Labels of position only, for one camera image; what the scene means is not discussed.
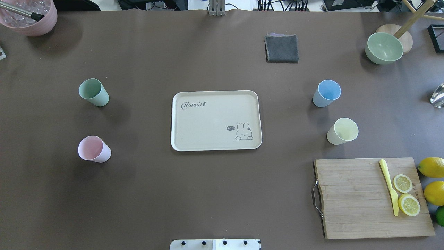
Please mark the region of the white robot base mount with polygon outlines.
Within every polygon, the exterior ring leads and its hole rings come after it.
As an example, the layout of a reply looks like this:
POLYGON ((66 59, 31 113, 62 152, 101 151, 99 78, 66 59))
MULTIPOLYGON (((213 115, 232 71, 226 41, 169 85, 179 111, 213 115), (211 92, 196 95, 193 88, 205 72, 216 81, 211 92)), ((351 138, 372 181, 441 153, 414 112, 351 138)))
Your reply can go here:
POLYGON ((170 250, 260 250, 257 239, 176 239, 170 250))

